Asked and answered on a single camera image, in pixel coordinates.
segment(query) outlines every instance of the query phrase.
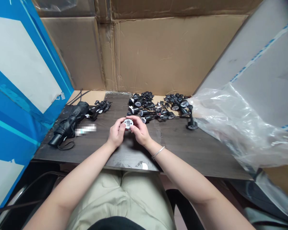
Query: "black shirt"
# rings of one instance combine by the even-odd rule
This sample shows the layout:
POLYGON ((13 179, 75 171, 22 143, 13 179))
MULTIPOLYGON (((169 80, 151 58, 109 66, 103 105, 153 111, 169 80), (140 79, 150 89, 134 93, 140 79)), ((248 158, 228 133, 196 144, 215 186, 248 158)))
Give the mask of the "black shirt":
POLYGON ((140 225, 126 217, 109 217, 101 219, 89 227, 88 230, 145 230, 140 225))

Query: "clear plastic sheet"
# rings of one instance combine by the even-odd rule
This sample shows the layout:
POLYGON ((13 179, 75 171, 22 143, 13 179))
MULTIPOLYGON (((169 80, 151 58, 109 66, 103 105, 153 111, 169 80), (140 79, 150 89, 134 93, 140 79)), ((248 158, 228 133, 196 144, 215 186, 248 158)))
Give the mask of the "clear plastic sheet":
POLYGON ((266 194, 266 196, 288 216, 288 196, 275 186, 263 171, 257 176, 256 184, 266 194))
POLYGON ((227 145, 245 169, 288 164, 288 132, 265 123, 232 84, 188 99, 198 126, 227 145))
POLYGON ((62 12, 75 7, 78 0, 33 0, 40 11, 62 12))

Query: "folded black umbrella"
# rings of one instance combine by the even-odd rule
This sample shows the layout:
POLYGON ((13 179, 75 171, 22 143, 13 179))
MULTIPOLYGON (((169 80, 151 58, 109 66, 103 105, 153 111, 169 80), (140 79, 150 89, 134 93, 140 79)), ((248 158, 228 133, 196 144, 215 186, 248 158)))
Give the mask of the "folded black umbrella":
POLYGON ((88 110, 89 110, 89 104, 86 102, 80 101, 76 106, 74 106, 71 115, 67 119, 60 122, 59 127, 53 133, 54 137, 48 142, 48 145, 53 146, 55 148, 59 148, 60 150, 71 149, 73 146, 70 148, 63 149, 62 147, 60 147, 60 144, 64 141, 65 138, 75 137, 76 125, 82 121, 82 119, 87 114, 88 110))

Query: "black chair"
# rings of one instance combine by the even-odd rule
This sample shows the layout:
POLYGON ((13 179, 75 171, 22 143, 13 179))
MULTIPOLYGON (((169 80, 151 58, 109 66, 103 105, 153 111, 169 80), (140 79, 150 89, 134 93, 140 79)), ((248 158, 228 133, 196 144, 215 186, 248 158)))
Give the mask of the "black chair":
POLYGON ((24 171, 0 214, 0 229, 21 230, 51 193, 58 177, 66 176, 60 166, 33 162, 24 171))
POLYGON ((204 230, 193 206, 178 189, 168 189, 166 194, 170 200, 173 213, 175 212, 175 206, 177 205, 188 230, 204 230))

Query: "blue panel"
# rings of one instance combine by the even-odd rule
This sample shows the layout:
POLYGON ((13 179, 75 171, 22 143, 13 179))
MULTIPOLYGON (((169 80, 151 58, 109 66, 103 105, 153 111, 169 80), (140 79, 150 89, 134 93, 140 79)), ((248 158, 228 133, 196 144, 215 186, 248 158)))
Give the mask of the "blue panel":
POLYGON ((30 138, 42 142, 48 128, 37 122, 0 91, 0 120, 19 130, 30 138))
POLYGON ((8 198, 10 197, 24 170, 28 166, 37 148, 37 145, 34 145, 31 142, 28 142, 25 139, 0 127, 0 160, 11 161, 14 159, 15 163, 25 166, 15 181, 14 185, 11 187, 4 201, 0 205, 0 208, 6 204, 8 198))
MULTIPOLYGON (((30 114, 33 117, 35 117, 40 122, 44 122, 44 125, 50 128, 74 91, 71 82, 67 76, 67 73, 58 57, 58 54, 54 49, 54 46, 50 41, 50 38, 34 8, 34 5, 30 0, 11 0, 11 4, 9 0, 0 0, 0 17, 20 20, 22 22, 23 26, 25 27, 35 46, 39 50, 45 63, 47 64, 48 68, 50 69, 51 73, 53 74, 54 78, 56 79, 58 85, 60 86, 66 97, 65 100, 55 100, 41 117, 39 112, 36 111, 37 109, 34 105, 33 107, 28 106, 32 105, 32 103, 28 104, 28 102, 24 100, 24 95, 22 93, 17 92, 14 96, 15 98, 17 98, 17 101, 15 101, 16 103, 18 103, 19 100, 25 102, 19 105, 21 107, 26 106, 24 108, 26 111, 30 109, 30 114)), ((1 90, 8 96, 9 93, 11 93, 6 89, 1 90)))
POLYGON ((22 22, 66 98, 55 100, 42 114, 0 72, 0 160, 24 165, 3 207, 74 89, 31 0, 0 0, 0 17, 22 22))

